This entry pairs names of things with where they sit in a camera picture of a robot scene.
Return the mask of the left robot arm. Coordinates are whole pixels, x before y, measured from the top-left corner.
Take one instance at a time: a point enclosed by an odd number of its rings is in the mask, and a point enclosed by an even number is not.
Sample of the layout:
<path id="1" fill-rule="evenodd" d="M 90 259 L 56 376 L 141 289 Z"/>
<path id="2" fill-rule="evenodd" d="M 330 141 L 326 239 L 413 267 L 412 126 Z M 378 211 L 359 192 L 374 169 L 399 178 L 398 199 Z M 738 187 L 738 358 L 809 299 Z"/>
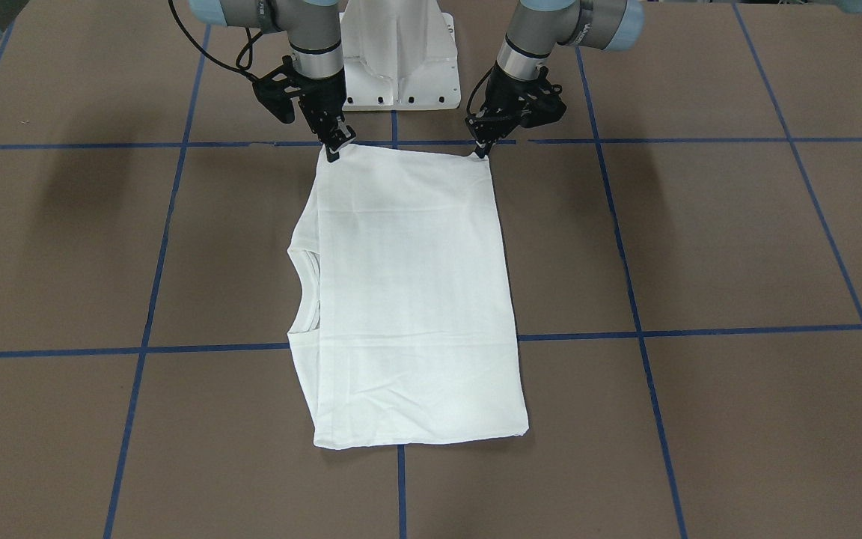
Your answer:
<path id="1" fill-rule="evenodd" d="M 643 27 L 640 1 L 518 2 L 496 61 L 475 86 L 483 89 L 483 102 L 475 111 L 466 106 L 475 156 L 488 157 L 517 127 L 551 125 L 564 116 L 563 88 L 548 80 L 555 47 L 622 52 Z"/>

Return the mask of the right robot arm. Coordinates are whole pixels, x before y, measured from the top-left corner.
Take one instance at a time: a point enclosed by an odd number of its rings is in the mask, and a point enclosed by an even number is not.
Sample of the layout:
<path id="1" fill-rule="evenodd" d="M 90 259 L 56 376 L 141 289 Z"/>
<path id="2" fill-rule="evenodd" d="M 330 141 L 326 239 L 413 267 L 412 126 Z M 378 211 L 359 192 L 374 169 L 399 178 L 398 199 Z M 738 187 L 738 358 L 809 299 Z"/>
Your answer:
<path id="1" fill-rule="evenodd" d="M 212 64 L 243 76 L 254 98 L 278 121 L 290 125 L 301 112 L 309 129 L 323 146 L 328 162 L 355 141 L 355 130 L 346 123 L 348 99 L 342 50 L 340 14 L 335 1 L 189 1 L 189 10 L 204 24 L 245 28 L 242 55 L 264 35 L 283 33 L 290 54 L 264 76 L 254 75 L 243 58 L 226 64 L 206 52 L 181 20 L 177 3 L 170 1 L 172 20 L 191 45 Z"/>

